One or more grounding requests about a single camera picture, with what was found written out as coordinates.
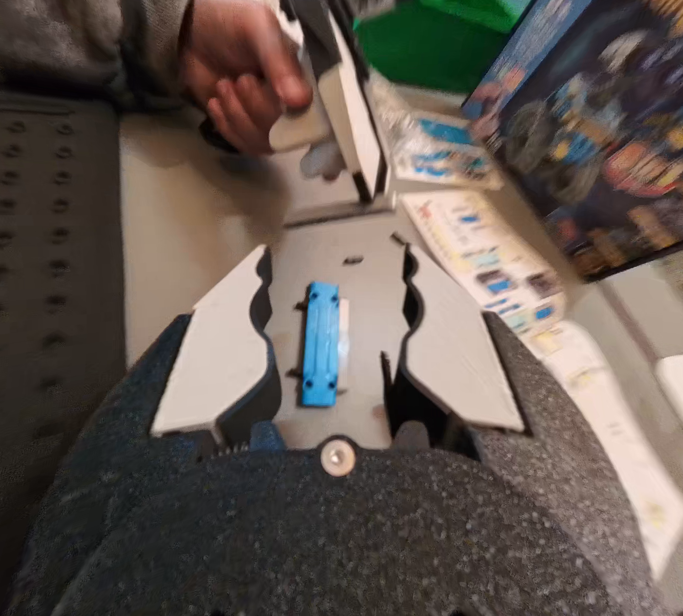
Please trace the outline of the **grey desk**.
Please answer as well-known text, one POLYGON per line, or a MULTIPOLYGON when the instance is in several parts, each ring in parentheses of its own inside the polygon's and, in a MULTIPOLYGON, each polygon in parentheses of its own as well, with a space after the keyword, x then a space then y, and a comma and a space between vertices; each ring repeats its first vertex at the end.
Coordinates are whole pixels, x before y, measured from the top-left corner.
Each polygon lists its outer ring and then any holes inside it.
MULTIPOLYGON (((388 446, 380 351, 396 363, 406 330, 403 249, 397 231, 424 247, 400 202, 393 213, 285 229, 288 214, 356 198, 350 179, 304 180, 301 152, 230 160, 210 148, 193 110, 131 115, 122 122, 122 224, 126 263, 126 347, 132 364, 178 314, 188 312, 258 245, 269 245, 274 281, 268 332, 285 374, 298 357, 301 316, 293 310, 314 279, 351 300, 350 388, 336 407, 296 406, 283 378, 278 414, 287 443, 308 448, 346 434, 365 448, 388 446), (348 256, 361 264, 342 265, 348 256)), ((636 418, 667 464, 682 463, 682 421, 655 374, 682 354, 682 252, 582 284, 506 180, 485 197, 559 275, 567 317, 584 327, 611 364, 636 418)))

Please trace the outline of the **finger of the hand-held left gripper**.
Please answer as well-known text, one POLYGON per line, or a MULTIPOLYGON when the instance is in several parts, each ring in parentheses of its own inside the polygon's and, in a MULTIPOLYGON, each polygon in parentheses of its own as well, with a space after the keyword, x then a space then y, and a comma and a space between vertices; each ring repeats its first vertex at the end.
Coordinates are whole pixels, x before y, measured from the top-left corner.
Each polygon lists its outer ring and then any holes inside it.
POLYGON ((341 62, 325 71, 318 91, 359 199, 373 202, 386 163, 354 66, 341 62))

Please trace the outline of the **person's left forearm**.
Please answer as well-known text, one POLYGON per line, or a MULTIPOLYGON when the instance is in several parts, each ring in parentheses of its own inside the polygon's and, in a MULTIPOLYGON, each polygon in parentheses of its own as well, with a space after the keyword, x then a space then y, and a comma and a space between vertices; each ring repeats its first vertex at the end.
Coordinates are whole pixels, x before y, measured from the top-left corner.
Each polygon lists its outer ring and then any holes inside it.
POLYGON ((1 87, 166 109, 193 0, 1 0, 1 87))

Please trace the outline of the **green plastic bin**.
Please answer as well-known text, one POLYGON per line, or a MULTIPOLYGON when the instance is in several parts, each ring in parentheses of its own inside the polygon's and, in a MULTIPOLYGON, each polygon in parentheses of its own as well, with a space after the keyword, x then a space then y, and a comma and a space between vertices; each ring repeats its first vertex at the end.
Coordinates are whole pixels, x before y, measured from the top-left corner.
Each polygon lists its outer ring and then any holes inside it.
POLYGON ((504 0, 327 0, 359 73, 474 90, 517 23, 504 0))

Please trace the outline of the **dark blue toy set box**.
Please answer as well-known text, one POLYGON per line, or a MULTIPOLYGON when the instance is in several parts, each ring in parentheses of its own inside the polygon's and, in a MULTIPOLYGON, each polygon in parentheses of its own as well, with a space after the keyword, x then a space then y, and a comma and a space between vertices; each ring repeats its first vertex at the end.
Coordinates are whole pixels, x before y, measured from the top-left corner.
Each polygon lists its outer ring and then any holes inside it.
POLYGON ((463 111, 582 279, 682 249, 682 0, 535 0, 463 111))

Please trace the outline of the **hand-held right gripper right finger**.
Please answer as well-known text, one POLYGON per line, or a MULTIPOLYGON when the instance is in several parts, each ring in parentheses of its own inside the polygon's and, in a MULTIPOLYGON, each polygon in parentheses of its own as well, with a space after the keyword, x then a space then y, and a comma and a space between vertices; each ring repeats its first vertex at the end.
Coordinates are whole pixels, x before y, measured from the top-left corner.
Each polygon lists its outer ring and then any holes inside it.
POLYGON ((401 381, 446 416, 487 429, 525 431, 482 309, 422 248, 404 247, 401 381))

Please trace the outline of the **person's left hand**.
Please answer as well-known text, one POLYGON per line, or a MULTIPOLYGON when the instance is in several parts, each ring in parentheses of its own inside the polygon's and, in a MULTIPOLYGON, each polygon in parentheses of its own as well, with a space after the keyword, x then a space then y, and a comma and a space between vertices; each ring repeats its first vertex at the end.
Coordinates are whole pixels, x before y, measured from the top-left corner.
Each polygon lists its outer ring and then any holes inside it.
POLYGON ((179 42, 186 92, 238 152, 270 155, 270 130, 312 90, 296 46, 257 0, 192 0, 179 42))

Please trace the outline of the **blue sticker sheet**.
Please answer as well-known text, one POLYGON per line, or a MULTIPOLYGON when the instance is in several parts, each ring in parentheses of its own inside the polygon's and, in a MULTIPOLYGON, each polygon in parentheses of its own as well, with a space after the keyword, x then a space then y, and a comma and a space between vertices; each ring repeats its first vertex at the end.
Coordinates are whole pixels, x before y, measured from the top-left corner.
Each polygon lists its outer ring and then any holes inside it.
POLYGON ((497 163, 464 118, 418 110, 397 123, 391 135, 398 179, 483 191, 504 185, 497 163))

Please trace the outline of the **blue perforated building beam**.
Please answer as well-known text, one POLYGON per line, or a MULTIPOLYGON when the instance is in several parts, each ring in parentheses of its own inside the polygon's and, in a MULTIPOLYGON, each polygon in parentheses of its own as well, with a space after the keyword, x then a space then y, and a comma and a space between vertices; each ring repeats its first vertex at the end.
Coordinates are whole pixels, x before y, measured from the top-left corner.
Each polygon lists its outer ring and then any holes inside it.
POLYGON ((306 408, 335 405, 339 384, 339 287, 313 281, 305 314, 301 404, 306 408))

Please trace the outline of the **open instruction booklet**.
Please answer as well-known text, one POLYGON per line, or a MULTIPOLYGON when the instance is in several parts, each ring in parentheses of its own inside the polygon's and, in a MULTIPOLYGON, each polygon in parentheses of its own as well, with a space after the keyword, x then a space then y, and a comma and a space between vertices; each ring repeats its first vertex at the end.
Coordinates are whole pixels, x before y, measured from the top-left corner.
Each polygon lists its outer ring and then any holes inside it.
POLYGON ((566 320, 557 272, 478 193, 409 193, 401 203, 434 260, 483 311, 501 317, 591 425, 660 580, 682 538, 682 490, 639 425, 614 372, 617 364, 584 327, 566 320))

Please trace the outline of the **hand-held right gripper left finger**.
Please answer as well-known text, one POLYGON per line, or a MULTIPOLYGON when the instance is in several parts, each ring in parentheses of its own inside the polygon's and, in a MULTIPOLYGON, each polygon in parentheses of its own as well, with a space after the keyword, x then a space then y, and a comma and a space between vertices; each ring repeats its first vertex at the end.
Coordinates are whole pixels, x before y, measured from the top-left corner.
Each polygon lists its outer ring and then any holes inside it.
POLYGON ((257 246, 193 307, 150 434, 249 438, 280 408, 280 375, 266 332, 270 248, 257 246))

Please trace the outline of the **black dotted mat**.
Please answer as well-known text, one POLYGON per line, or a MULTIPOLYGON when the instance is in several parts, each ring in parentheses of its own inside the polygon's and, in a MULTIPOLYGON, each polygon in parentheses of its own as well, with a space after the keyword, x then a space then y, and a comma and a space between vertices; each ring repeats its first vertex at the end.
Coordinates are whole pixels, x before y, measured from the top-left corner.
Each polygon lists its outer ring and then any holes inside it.
POLYGON ((118 117, 1 92, 1 455, 49 456, 126 371, 118 117))

